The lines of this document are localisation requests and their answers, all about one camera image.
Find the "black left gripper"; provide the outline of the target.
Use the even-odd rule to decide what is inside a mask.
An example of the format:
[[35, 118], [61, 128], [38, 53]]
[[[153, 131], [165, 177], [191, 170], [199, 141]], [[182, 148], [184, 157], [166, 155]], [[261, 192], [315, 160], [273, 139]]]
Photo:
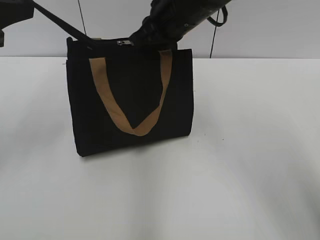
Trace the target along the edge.
[[0, 0], [0, 47], [4, 47], [4, 29], [10, 25], [33, 18], [34, 8], [78, 41], [94, 48], [95, 42], [84, 33], [57, 17], [33, 0]]

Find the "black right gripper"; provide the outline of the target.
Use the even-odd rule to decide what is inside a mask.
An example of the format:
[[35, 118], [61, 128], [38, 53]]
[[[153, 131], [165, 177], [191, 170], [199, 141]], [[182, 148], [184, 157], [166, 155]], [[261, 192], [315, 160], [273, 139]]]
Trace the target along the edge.
[[176, 43], [209, 16], [207, 0], [153, 0], [150, 14], [128, 40], [136, 47]]

